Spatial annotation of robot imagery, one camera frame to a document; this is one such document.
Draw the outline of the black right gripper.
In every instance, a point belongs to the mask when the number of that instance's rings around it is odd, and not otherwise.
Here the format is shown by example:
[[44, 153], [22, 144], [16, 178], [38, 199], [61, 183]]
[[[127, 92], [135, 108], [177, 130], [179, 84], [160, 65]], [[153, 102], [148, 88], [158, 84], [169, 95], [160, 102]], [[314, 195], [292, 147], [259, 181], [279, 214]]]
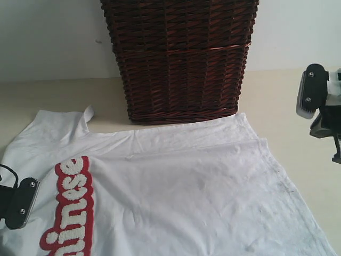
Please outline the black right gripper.
[[340, 163], [340, 106], [322, 106], [310, 127], [310, 136], [318, 139], [333, 137], [336, 153], [332, 161]]

